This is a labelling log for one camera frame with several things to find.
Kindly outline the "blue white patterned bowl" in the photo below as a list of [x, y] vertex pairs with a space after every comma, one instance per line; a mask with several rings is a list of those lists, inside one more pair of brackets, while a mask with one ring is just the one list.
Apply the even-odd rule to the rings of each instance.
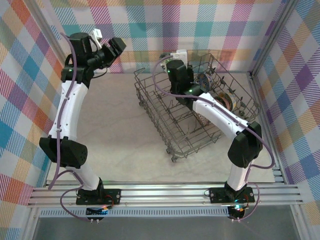
[[206, 91], [210, 91], [214, 83], [212, 77], [205, 72], [199, 73], [196, 76], [195, 82], [202, 86], [204, 89], [206, 89]]

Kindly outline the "small mosaic tile pattern bowl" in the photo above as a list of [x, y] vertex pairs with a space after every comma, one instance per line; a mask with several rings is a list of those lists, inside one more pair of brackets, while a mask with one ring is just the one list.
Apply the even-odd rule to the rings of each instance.
[[206, 117], [204, 117], [203, 115], [201, 115], [199, 113], [196, 114], [196, 117], [202, 126], [206, 126], [209, 122], [209, 120]]

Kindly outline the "grey wire dish rack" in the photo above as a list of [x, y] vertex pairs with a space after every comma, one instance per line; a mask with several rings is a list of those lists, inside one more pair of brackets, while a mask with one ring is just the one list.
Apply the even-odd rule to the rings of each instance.
[[[248, 122], [256, 119], [260, 107], [248, 87], [232, 76], [211, 53], [197, 56], [195, 60], [190, 61], [190, 65], [197, 72], [194, 80], [199, 73], [207, 73], [212, 77], [213, 85], [209, 93], [213, 97], [225, 93], [231, 103], [228, 94], [235, 94], [238, 103], [236, 110], [232, 112]], [[145, 109], [164, 141], [167, 153], [172, 156], [172, 162], [179, 158], [187, 158], [188, 155], [215, 143], [224, 135], [210, 122], [205, 126], [201, 125], [194, 111], [156, 88], [155, 83], [158, 83], [164, 91], [170, 91], [171, 83], [164, 70], [157, 71], [156, 80], [153, 80], [151, 75], [143, 76], [150, 71], [150, 68], [141, 66], [134, 72], [136, 95], [139, 105]]]

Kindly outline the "small controller board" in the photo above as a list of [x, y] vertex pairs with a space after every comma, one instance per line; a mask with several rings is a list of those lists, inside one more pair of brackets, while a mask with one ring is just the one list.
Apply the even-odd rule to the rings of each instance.
[[86, 208], [85, 214], [86, 217], [90, 220], [91, 223], [96, 222], [97, 224], [102, 221], [106, 215], [109, 214], [111, 206], [103, 206], [101, 208]]
[[232, 221], [240, 221], [245, 216], [246, 208], [242, 205], [228, 206], [228, 218]]

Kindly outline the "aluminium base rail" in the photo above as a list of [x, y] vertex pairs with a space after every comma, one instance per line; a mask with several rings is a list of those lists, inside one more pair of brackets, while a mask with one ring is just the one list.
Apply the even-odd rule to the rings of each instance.
[[[66, 207], [76, 206], [77, 183], [59, 180], [48, 190], [36, 187], [28, 207], [58, 207], [60, 198]], [[106, 189], [120, 189], [121, 207], [201, 207], [210, 206], [209, 188], [219, 188], [217, 182], [120, 182], [104, 183]], [[255, 202], [265, 206], [300, 205], [303, 197], [297, 185], [282, 182], [251, 184]]]

